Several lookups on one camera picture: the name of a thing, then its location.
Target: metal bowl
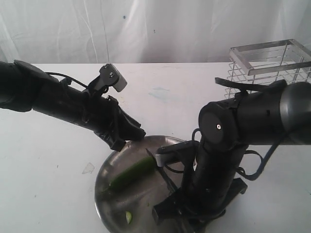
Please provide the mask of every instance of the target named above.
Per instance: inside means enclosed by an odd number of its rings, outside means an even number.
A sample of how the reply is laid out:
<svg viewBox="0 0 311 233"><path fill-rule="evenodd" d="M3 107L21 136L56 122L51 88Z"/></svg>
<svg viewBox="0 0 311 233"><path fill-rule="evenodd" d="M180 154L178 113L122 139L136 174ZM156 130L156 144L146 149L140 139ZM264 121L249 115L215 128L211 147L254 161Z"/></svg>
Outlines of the metal bowl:
<svg viewBox="0 0 311 233"><path fill-rule="evenodd" d="M107 200L101 200L99 193L103 192L110 181L126 168L140 159L148 156L146 148L155 153L159 147L182 142L168 136L147 136L139 142L128 142L121 152L113 152L102 165L95 183L95 205L99 217L112 233L180 233L179 224L167 219L157 226L152 217L154 205L162 202L170 194L167 186L158 172L146 175L137 180L120 193ZM177 163L174 169L182 170L183 165ZM180 186L182 174L166 170L169 177ZM126 221L125 212L132 213L130 224Z"/></svg>

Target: white curtain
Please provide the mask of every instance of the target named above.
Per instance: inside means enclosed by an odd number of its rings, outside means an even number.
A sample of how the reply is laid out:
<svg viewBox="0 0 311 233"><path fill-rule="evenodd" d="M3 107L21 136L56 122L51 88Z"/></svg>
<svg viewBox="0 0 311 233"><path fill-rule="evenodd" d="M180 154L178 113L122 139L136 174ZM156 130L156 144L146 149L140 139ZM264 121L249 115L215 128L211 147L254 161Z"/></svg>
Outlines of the white curtain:
<svg viewBox="0 0 311 233"><path fill-rule="evenodd" d="M295 38L311 0L0 0L0 60L228 61L230 47Z"/></svg>

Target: cucumber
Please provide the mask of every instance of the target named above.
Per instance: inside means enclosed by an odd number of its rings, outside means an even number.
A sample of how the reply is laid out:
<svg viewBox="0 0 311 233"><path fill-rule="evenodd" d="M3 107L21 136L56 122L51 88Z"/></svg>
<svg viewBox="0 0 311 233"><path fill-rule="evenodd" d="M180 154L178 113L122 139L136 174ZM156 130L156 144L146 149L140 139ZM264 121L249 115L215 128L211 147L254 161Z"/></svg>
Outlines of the cucumber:
<svg viewBox="0 0 311 233"><path fill-rule="evenodd" d="M155 167L156 162L153 157L143 158L117 175L110 182L108 189L111 191L122 191L136 179L154 171Z"/></svg>

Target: white tabletop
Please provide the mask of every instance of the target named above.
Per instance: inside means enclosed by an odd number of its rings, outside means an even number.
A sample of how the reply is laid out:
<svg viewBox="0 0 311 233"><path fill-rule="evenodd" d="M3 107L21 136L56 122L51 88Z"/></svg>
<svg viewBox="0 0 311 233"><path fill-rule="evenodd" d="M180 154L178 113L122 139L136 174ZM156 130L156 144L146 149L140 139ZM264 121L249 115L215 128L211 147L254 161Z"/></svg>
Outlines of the white tabletop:
<svg viewBox="0 0 311 233"><path fill-rule="evenodd" d="M40 64L89 83L101 64ZM117 64L128 86L117 93L120 106L147 135L189 140L200 109L224 98L214 77L227 76L228 63ZM38 112L0 109L0 232L104 233L97 216L94 183L112 152L92 131ZM256 147L264 154L267 147ZM210 233L309 233L311 229L311 147L283 146L248 190L212 222ZM247 173L259 159L247 155Z"/></svg>

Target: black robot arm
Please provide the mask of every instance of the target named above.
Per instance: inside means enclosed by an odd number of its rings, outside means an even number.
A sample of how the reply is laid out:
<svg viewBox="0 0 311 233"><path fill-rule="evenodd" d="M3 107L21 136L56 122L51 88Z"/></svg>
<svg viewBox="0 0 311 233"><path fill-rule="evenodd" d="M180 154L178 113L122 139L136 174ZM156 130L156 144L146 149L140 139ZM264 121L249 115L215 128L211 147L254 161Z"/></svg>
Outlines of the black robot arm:
<svg viewBox="0 0 311 233"><path fill-rule="evenodd" d="M287 85L284 80L269 86L234 83L220 78L216 83L240 90L234 98L210 102L199 114L200 142L194 140L159 148L157 164L181 161L185 168L181 187L154 206L159 224L166 218L187 219L196 231L221 217L225 208L247 185L238 173L255 180L263 172L279 144L311 145L311 84ZM249 94L247 90L256 91ZM272 145L261 157L249 145ZM260 156L256 173L239 167L245 154Z"/></svg>
<svg viewBox="0 0 311 233"><path fill-rule="evenodd" d="M51 75L65 78L59 82ZM86 89L70 87L72 81ZM111 64L103 66L100 75L86 86L67 75L48 74L26 62L0 62L1 108L18 112L33 109L90 129L112 150L120 151L126 140L141 140L145 131L119 107L115 98L102 97L110 86L117 91L126 86L125 79Z"/></svg>

